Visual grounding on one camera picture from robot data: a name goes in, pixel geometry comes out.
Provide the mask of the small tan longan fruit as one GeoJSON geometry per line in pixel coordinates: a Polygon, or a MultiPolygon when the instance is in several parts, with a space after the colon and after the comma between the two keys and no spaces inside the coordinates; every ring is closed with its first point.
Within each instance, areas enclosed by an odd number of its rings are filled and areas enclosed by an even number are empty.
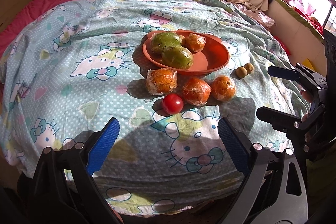
{"type": "Polygon", "coordinates": [[[246,69],[248,75],[254,72],[254,66],[251,63],[246,63],[244,68],[246,69]]]}
{"type": "Polygon", "coordinates": [[[246,77],[248,75],[248,72],[247,72],[246,68],[243,67],[243,66],[238,67],[236,69],[235,73],[236,73],[236,76],[239,79],[243,79],[244,77],[246,77]]]}
{"type": "Polygon", "coordinates": [[[179,39],[180,39],[180,42],[181,42],[181,46],[185,46],[186,45],[186,39],[183,35],[178,35],[179,36],[179,39]]]}

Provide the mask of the red tomato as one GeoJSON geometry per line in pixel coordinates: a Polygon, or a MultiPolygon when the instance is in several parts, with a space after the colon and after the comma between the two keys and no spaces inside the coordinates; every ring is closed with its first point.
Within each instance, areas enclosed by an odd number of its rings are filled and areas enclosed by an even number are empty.
{"type": "Polygon", "coordinates": [[[174,115],[182,111],[182,109],[184,108],[184,103],[179,95],[171,93],[167,94],[163,98],[162,108],[167,114],[174,115]]]}

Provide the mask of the large orange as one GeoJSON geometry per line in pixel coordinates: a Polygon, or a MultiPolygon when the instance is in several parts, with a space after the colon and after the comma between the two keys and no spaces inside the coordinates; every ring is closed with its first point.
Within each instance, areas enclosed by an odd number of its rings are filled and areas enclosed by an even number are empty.
{"type": "Polygon", "coordinates": [[[146,89],[149,94],[169,94],[175,90],[177,86],[177,71],[167,68],[148,70],[146,76],[146,89]]]}

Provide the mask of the green fruit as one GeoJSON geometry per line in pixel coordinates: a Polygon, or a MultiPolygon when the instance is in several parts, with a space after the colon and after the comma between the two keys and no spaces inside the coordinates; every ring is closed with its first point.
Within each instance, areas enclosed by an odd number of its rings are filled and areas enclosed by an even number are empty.
{"type": "Polygon", "coordinates": [[[151,50],[160,55],[163,49],[170,46],[180,46],[181,41],[175,32],[160,32],[152,36],[150,46],[151,50]]]}
{"type": "Polygon", "coordinates": [[[189,69],[194,63],[193,54],[183,46],[170,46],[161,54],[163,65],[176,69],[189,69]]]}

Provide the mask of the yellow paper note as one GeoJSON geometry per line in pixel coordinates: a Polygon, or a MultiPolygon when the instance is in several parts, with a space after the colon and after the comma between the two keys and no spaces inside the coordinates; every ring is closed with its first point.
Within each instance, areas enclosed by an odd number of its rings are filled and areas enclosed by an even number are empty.
{"type": "Polygon", "coordinates": [[[305,67],[311,69],[312,71],[315,71],[316,72],[316,69],[313,65],[313,63],[308,59],[306,58],[303,62],[302,62],[302,65],[304,65],[305,67]]]}

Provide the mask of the pink floral cloth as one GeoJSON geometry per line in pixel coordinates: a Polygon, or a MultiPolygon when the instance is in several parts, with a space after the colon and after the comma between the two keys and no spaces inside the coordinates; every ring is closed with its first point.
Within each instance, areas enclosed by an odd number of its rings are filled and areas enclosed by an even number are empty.
{"type": "Polygon", "coordinates": [[[272,18],[265,15],[264,12],[257,9],[255,6],[250,5],[249,3],[238,3],[235,4],[235,6],[250,18],[256,20],[267,30],[270,30],[270,28],[275,24],[272,18]]]}

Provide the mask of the orange bear-shaped plate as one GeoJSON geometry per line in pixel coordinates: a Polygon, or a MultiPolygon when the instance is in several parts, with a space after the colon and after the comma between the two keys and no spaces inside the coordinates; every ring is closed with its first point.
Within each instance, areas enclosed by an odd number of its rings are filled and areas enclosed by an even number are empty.
{"type": "Polygon", "coordinates": [[[190,34],[205,38],[205,46],[199,52],[192,52],[183,46],[171,46],[162,53],[155,53],[151,46],[152,38],[159,31],[147,34],[143,42],[142,52],[154,65],[160,68],[169,68],[183,75],[207,75],[224,68],[229,60],[228,48],[222,44],[221,39],[209,34],[197,34],[187,30],[176,30],[175,33],[187,38],[190,34]]]}

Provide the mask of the Hello Kitty blue quilt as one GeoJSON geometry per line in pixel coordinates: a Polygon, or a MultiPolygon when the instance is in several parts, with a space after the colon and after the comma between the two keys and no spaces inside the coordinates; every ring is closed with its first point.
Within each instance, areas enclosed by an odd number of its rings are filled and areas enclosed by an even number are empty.
{"type": "Polygon", "coordinates": [[[119,213],[156,215],[228,196],[238,172],[217,134],[226,117],[252,142],[272,151],[290,147],[286,136],[258,120],[267,106],[308,113],[297,84],[268,75],[289,59],[272,35],[233,4],[218,0],[77,0],[58,5],[26,26],[1,58],[1,156],[32,177],[44,147],[85,141],[110,118],[120,134],[94,174],[119,213]],[[228,64],[204,77],[211,83],[246,63],[228,102],[210,98],[168,116],[161,97],[145,87],[154,65],[142,53],[152,31],[189,30],[221,39],[228,64]]]}

